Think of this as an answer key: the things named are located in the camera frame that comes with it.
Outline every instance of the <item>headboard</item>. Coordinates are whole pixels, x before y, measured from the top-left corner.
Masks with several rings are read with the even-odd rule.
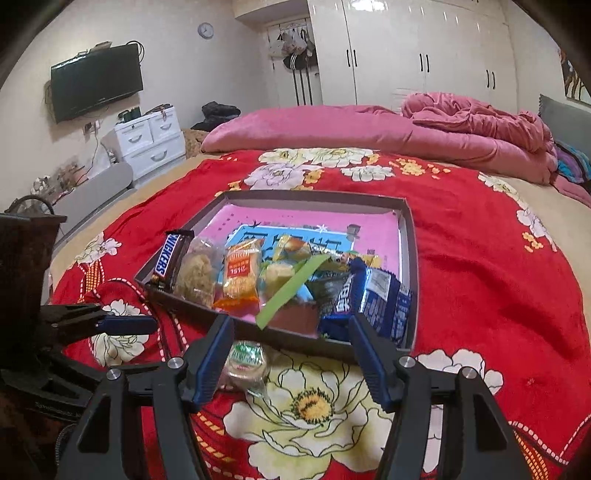
[[[589,112],[540,95],[540,117],[560,140],[591,158],[591,108]]]

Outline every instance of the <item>pink comforter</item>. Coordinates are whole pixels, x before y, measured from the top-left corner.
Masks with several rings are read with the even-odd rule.
[[[490,103],[453,93],[413,93],[404,99],[402,115],[415,125],[496,138],[530,153],[545,151],[550,170],[555,171],[558,166],[552,133],[531,112],[512,115]]]
[[[259,110],[217,127],[202,145],[207,153],[313,147],[384,150],[540,184],[549,184],[556,169],[544,150],[532,153],[495,138],[422,127],[378,106]]]

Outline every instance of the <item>snack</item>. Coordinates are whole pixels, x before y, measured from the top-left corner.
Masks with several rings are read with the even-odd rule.
[[[174,294],[212,308],[223,253],[208,240],[194,239],[183,257],[174,285]]]
[[[260,343],[235,342],[223,367],[218,388],[236,388],[256,397],[263,397],[269,370],[269,357]]]
[[[357,252],[339,253],[322,245],[304,242],[301,238],[290,235],[282,235],[273,251],[273,261],[289,260],[291,262],[301,262],[310,258],[312,255],[329,254],[330,259],[326,261],[320,271],[347,272],[349,261],[361,257],[367,266],[379,268],[382,260],[377,255],[360,255]]]
[[[223,273],[222,298],[214,303],[224,310],[240,309],[259,303],[258,282],[262,240],[245,240],[228,248]]]
[[[301,238],[291,235],[282,235],[273,251],[273,261],[289,260],[294,263],[307,260],[313,255],[330,255],[330,258],[322,265],[321,270],[347,271],[348,254],[340,254],[335,250],[322,245],[304,242]]]
[[[412,292],[396,276],[351,260],[351,273],[339,293],[330,315],[320,318],[319,332],[335,340],[349,341],[349,317],[363,313],[380,337],[400,346],[407,325]]]
[[[150,284],[161,290],[171,291],[176,274],[180,268],[180,259],[185,255],[195,233],[192,230],[171,230],[160,251]]]
[[[280,261],[269,264],[261,272],[264,297],[266,299],[273,297],[295,274],[296,269],[288,262]]]
[[[306,287],[316,302],[319,317],[332,313],[336,299],[348,278],[349,274],[337,274],[306,282]]]

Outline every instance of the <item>red floral blanket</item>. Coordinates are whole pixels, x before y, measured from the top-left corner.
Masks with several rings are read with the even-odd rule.
[[[145,302],[132,280],[161,246],[223,190],[338,190],[405,197],[420,264],[416,349],[430,368],[476,368],[514,428],[536,479],[557,478],[591,413],[591,352],[579,286],[564,255],[517,192],[477,171],[357,148],[241,151],[197,169],[123,214],[75,259],[54,303],[99,302],[154,314],[150,336],[98,335],[66,354],[97,368],[164,360],[203,332]],[[218,393],[193,416],[212,478],[371,479],[392,416],[372,402],[358,367],[278,354],[267,400]],[[317,408],[300,408],[314,397]],[[144,436],[164,477],[152,412]],[[431,409],[424,463],[434,477],[442,410]]]

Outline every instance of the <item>metal bolt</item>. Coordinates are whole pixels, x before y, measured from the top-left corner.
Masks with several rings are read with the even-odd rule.
[[[117,380],[120,376],[121,370],[119,370],[118,368],[111,368],[111,370],[107,372],[107,378],[109,380]]]
[[[404,368],[412,368],[417,364],[417,361],[411,356],[402,356],[400,357],[400,360],[398,360],[398,362]]]
[[[179,356],[175,356],[171,358],[166,364],[169,368],[176,370],[177,368],[181,368],[184,365],[184,360]]]
[[[478,376],[478,372],[474,370],[472,367],[464,367],[462,368],[462,375],[472,380],[473,378],[476,378]]]

